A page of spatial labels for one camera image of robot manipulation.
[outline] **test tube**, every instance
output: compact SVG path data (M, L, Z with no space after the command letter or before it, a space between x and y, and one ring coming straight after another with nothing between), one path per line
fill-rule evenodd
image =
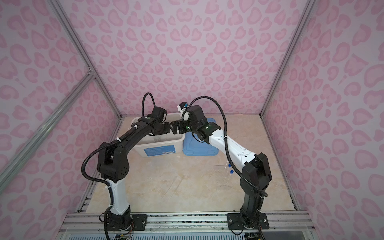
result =
M228 166L228 170L227 170L226 175L225 175L225 185L228 185L229 178L233 174L233 170L231 169L231 164L228 163L225 167L227 167L227 166Z

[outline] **beige floor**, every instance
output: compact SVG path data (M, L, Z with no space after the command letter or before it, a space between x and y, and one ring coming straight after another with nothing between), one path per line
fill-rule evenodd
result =
M212 117L223 127L221 116ZM294 210L284 179L258 115L229 115L228 135L245 148L263 152L269 160L272 181L262 210ZM126 117L119 136L126 132L133 117ZM229 176L224 153L194 157L174 153L141 157L135 150L128 154L130 170L126 192L132 212L211 212L240 210L244 191L240 177ZM98 184L87 212L104 212L109 204L108 191Z

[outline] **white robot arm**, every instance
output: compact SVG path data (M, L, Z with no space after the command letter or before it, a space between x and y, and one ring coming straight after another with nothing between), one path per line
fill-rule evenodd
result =
M213 100L205 96L199 98ZM125 188L125 178L129 172L128 152L144 136L148 134L166 134L171 130L174 134L192 132L200 140L211 144L226 154L234 171L240 176L240 186L245 192L244 203L239 216L241 224L234 226L232 229L259 227L257 223L261 205L264 197L268 196L265 189L272 180L266 155L249 151L229 136L226 136L226 120L223 112L224 130L216 123L208 122L198 105L188 106L187 103L181 103L178 110L182 113L182 119L169 123L163 121L166 110L155 106L151 114L141 117L132 129L117 139L118 141L102 143L100 148L92 154L99 153L98 171L105 180L94 179L86 174L85 165L92 157L92 154L84 161L82 166L84 177L89 180L103 182L109 188L111 205L106 210L108 216L105 217L106 220L108 219L108 227L115 226L114 229L125 230L132 227L132 221L134 221ZM107 231L107 224L104 225L104 230Z

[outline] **pink leopard print wall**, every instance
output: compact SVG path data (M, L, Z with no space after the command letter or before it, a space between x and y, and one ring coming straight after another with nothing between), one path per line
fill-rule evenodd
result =
M384 239L383 1L320 2L266 124L321 239Z
M305 3L61 1L123 114L141 114L147 91L169 112L208 95L227 113L259 113Z
M0 196L0 239L54 239L89 182L84 158L108 141L117 119L94 82ZM91 174L94 157L87 165Z
M85 75L44 0L0 3L0 173Z

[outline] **black cable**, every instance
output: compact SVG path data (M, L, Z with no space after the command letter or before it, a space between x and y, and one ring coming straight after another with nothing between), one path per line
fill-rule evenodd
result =
M101 222L104 222L104 221L101 219L101 215L103 215L103 212L100 213L100 215L99 215L99 220L100 220Z
M105 210L105 213L104 213L104 233L105 233L105 237L107 238L107 240L111 240L109 238L109 235L108 235L108 230L107 230L107 215L108 215L108 212L109 210L112 208L112 206L108 207L106 210Z
M243 233L243 229L242 229L241 232L239 232L239 233L234 233L232 230L231 230L231 232L232 232L233 234L235 234L236 236L239 236L240 234Z
M156 106L156 104L155 104L155 99L153 99L152 94L151 94L151 93L146 93L146 94L144 94L143 101L142 101L142 103L141 103L141 116L142 116L142 117L144 117L144 101L145 101L145 98L146 98L147 95L151 96L153 106Z
M126 133L124 133L119 139L120 141L126 139L127 137L129 137L134 131L136 130L135 127L131 128L130 130L128 130ZM98 153L99 151L103 150L103 149L106 149L110 146L113 146L117 143L120 143L120 141L118 140L114 140L110 143L108 143L107 145L104 145L102 147L99 147L98 149L96 149L95 151L91 152L90 155L87 156L87 158L84 160L83 164L81 165L81 174L83 175L83 177L85 177L86 179L88 180L91 180L91 181L94 181L94 182L101 182L101 183L104 183L105 185L107 185L108 187L108 192L109 192L109 197L111 198L111 203L110 203L110 207L108 207L105 212L104 212L104 221L101 220L100 216L101 214L99 215L99 220L101 222L104 222L104 232L105 232L105 237L107 238L107 240L111 240L109 238L109 235L108 235L108 231L107 231L107 215L108 215L108 212L109 210L112 208L113 204L114 204L114 199L113 199L113 192L112 192L112 187L111 187L111 184L107 181L105 181L104 179L98 179L98 178L94 178L94 177L91 177L89 176L86 172L85 172L85 167L87 166L87 163L88 161L96 154Z
M264 192L263 190L261 190L259 187L257 187L255 184L253 184L251 181L249 181L248 179L246 179L244 177L244 175L241 174L241 172L237 169L237 167L233 164L232 162L232 159L231 159L231 156L229 155L229 149L228 149L228 139L227 139L227 120L225 118L225 115L224 115L224 111L223 109L221 108L220 104L213 98L211 97L208 97L208 96L200 96L200 97L197 97L195 98L190 104L189 106L192 106L192 104L199 100L199 99L202 99L202 98L206 98L206 99L209 99L211 101L213 101L216 106L218 107L218 109L220 110L220 113L221 113L221 116L223 117L223 121L224 121L224 145L225 145L225 154L227 155L227 159L229 161L229 163L231 164L233 170L237 173L237 175L239 175L246 183L248 183L251 187L253 187L258 193L260 193L262 195L262 197L267 197L268 194L266 192ZM187 110L185 110L181 116L181 119L184 121L184 114Z
M262 227L260 226L260 223L259 223L259 211L257 212L256 214L256 222L257 222L257 230L259 231L259 238L261 237L263 240L265 240L265 237L264 237L264 234L263 234L263 229Z
M194 139L196 139L196 141L200 142L200 140L198 140L198 139L195 137L195 135L193 134L193 132L192 132L192 137L193 137Z

